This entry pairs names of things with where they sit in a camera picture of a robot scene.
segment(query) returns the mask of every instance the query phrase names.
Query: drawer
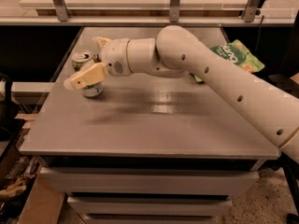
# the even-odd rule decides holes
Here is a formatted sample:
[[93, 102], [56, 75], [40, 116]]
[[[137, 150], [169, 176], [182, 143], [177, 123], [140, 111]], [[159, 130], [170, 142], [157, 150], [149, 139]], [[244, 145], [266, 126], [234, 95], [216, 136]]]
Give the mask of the drawer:
[[231, 201], [161, 198], [74, 198], [68, 203], [78, 213], [146, 216], [223, 216]]
[[41, 177], [64, 192], [237, 195], [256, 172], [159, 169], [42, 168]]
[[89, 224], [212, 224], [211, 217], [87, 215]]

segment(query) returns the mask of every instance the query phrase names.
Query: gray tabletop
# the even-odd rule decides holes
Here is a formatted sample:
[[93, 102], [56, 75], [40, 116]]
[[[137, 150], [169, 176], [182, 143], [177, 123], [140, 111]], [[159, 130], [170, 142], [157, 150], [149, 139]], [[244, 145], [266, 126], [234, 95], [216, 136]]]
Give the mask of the gray tabletop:
[[[224, 44], [219, 29], [192, 31], [206, 45]], [[155, 37], [156, 28], [85, 28], [73, 52], [96, 51], [91, 37]], [[21, 153], [33, 155], [269, 158], [278, 150], [205, 84], [191, 75], [108, 77], [88, 99], [67, 91], [68, 59]]]

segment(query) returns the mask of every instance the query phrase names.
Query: can lid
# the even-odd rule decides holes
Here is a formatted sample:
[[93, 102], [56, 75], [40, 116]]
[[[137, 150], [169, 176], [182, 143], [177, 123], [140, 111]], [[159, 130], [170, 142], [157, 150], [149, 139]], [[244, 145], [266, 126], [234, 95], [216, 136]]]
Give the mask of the can lid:
[[85, 63], [92, 58], [92, 53], [90, 51], [76, 52], [72, 56], [72, 60], [77, 63]]

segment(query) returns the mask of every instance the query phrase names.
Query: screw hole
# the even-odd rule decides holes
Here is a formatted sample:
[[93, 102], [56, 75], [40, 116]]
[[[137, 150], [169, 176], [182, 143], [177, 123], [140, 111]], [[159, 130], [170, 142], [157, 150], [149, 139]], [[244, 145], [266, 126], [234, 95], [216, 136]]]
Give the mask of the screw hole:
[[282, 129], [280, 129], [280, 130], [277, 131], [277, 135], [282, 135], [282, 133], [283, 133]]
[[243, 95], [240, 95], [239, 97], [237, 97], [237, 101], [241, 102], [243, 100]]

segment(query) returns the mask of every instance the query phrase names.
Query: desk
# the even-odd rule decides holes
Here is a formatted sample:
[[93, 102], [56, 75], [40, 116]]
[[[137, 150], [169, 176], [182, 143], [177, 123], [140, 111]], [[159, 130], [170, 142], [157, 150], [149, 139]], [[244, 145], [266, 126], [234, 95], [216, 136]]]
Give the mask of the desk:
[[[234, 12], [238, 16], [248, 0], [181, 0], [181, 16], [200, 15], [220, 16]], [[65, 0], [71, 15], [114, 15], [114, 16], [167, 16], [170, 0]], [[34, 8], [39, 15], [53, 15], [52, 0], [21, 0], [23, 8]]]
[[[92, 37], [156, 37], [160, 28], [85, 28], [72, 52], [96, 52]], [[207, 46], [218, 28], [190, 29]], [[278, 150], [205, 84], [134, 74], [108, 77], [87, 99], [66, 91], [70, 58], [25, 139], [54, 189], [90, 223], [212, 223], [246, 191]]]

